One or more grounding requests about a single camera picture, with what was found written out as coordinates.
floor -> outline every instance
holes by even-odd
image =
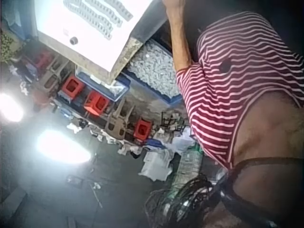
[[[12,78],[3,87],[16,94],[26,116],[17,124],[2,122],[1,186],[10,192],[19,185],[28,194],[14,227],[66,227],[67,217],[74,218],[79,227],[147,227],[144,203],[150,192],[163,187],[163,183],[138,175],[143,157],[135,160],[119,155],[117,145],[99,142],[87,129],[74,134],[66,128],[69,120],[60,113],[53,114],[52,107],[33,114],[30,97],[21,95],[17,86],[11,88],[14,83]],[[61,164],[40,154],[36,143],[45,129],[61,131],[97,153],[94,171],[91,173],[89,164]],[[82,178],[82,187],[66,184],[68,175]],[[96,195],[102,208],[91,189],[94,182],[101,186]]]

hand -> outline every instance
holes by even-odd
[[[167,10],[183,9],[186,4],[186,0],[162,0],[162,2]]]

debris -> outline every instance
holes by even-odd
[[[97,182],[94,182],[93,189],[101,189],[101,186]]]
[[[169,98],[180,94],[173,58],[153,40],[146,42],[131,59],[127,68],[140,80]]]

bright light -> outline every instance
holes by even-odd
[[[84,163],[91,158],[89,151],[58,131],[46,130],[38,139],[38,150],[47,157],[69,164]]]
[[[0,95],[0,110],[3,116],[12,122],[19,122],[23,117],[21,106],[6,94]]]

red stool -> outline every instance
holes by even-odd
[[[152,122],[145,121],[141,118],[136,124],[133,136],[143,142],[148,138],[151,127]]]
[[[73,100],[84,87],[85,84],[71,74],[61,88],[61,91],[64,92],[70,98],[70,100]]]
[[[84,108],[94,115],[101,115],[109,102],[110,100],[100,93],[92,91],[85,101]]]

